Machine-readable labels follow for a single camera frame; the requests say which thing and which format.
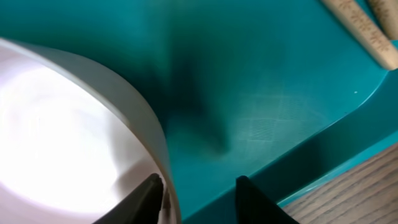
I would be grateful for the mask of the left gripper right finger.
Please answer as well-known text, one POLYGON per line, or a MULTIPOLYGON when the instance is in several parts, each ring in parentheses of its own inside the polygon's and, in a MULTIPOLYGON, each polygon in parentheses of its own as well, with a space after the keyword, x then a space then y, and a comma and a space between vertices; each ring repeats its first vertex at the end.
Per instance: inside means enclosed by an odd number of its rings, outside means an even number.
POLYGON ((239 224, 299 224, 244 175, 236 179, 235 208, 239 224))

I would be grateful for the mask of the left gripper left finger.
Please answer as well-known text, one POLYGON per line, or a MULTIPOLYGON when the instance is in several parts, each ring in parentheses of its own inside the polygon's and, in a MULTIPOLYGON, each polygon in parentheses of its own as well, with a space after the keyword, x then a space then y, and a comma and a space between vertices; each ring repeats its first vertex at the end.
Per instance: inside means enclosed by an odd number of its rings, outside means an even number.
POLYGON ((161 177, 153 173, 93 224, 157 224, 163 192, 161 177))

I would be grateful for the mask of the small pink-white bowl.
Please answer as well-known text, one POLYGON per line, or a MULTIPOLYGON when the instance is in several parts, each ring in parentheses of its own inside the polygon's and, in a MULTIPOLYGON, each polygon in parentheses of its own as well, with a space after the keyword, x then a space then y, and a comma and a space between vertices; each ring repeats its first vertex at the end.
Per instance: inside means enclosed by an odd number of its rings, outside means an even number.
POLYGON ((180 223, 165 134, 144 97, 91 59, 1 39, 2 223, 93 223, 153 173, 158 223, 180 223))

